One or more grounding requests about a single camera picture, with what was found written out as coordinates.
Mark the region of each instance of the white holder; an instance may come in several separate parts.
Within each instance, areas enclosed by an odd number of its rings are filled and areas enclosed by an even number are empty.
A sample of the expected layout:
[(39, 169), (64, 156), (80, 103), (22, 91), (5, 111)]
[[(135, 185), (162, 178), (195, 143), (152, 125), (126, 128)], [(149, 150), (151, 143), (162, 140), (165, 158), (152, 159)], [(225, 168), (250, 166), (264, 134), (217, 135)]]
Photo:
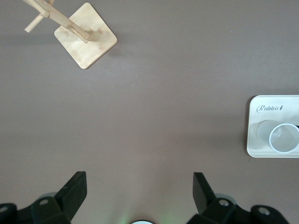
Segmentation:
[(299, 158), (299, 146), (289, 153), (278, 153), (262, 143), (257, 127), (265, 120), (299, 125), (299, 95), (260, 95), (249, 106), (247, 152), (252, 157)]

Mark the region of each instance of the clear plastic cup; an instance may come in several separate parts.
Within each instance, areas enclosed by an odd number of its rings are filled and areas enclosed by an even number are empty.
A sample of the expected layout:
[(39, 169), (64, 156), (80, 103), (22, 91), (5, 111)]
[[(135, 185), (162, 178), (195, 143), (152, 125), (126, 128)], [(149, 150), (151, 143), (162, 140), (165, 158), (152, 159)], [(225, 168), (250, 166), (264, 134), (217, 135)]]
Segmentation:
[(265, 120), (258, 126), (256, 135), (278, 153), (290, 153), (299, 145), (299, 128), (289, 123)]

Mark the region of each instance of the bamboo stand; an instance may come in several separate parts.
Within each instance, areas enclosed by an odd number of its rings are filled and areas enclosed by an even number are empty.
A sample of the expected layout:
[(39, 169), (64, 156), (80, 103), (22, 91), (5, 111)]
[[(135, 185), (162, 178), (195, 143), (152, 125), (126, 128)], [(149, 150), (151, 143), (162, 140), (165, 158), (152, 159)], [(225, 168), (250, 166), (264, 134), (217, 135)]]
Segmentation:
[(87, 69), (117, 43), (116, 36), (89, 3), (68, 19), (52, 6), (54, 0), (23, 1), (40, 13), (25, 30), (29, 33), (48, 17), (60, 24), (54, 35), (82, 69)]

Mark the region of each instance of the wooden peg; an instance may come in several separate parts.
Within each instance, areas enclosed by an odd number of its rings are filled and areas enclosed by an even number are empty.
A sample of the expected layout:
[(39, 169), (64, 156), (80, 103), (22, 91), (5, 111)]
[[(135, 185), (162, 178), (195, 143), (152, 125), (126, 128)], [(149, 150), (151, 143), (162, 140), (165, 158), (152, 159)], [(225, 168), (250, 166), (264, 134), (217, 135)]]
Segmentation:
[[(48, 3), (52, 6), (54, 4), (54, 0), (49, 0)], [(38, 23), (40, 23), (43, 20), (44, 16), (43, 14), (39, 14), (26, 28), (25, 31), (30, 33), (34, 27), (37, 26)]]
[(44, 17), (48, 18), (50, 16), (50, 13), (45, 8), (43, 8), (38, 2), (36, 2), (35, 0), (22, 0), (22, 1), (24, 1), (27, 4), (31, 5), (37, 11), (39, 11), (40, 14), (42, 14)]
[(84, 43), (88, 42), (89, 34), (86, 33), (83, 29), (77, 26), (70, 19), (65, 17), (61, 12), (55, 9), (52, 5), (50, 5), (45, 0), (23, 0), (24, 2), (30, 4), (32, 7), (37, 9), (43, 16), (45, 12), (49, 12), (49, 18), (57, 22), (59, 25), (71, 31), (73, 34), (78, 36)]

